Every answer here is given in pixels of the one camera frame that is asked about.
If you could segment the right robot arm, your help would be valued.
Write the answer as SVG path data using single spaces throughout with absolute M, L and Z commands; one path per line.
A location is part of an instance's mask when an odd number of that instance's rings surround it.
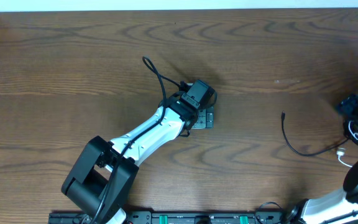
M 344 136 L 358 145 L 358 95 L 337 105 L 344 117 Z M 358 161 L 349 166 L 343 186 L 316 199 L 305 199 L 284 218 L 284 223 L 358 223 Z

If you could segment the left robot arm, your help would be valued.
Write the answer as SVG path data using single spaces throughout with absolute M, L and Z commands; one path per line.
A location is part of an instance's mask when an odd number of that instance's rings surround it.
M 197 80 L 182 82 L 156 112 L 129 133 L 110 141 L 91 139 L 66 177 L 61 191 L 91 223 L 123 223 L 123 205 L 139 166 L 160 146 L 187 137 L 201 113 L 213 107 L 216 91 Z

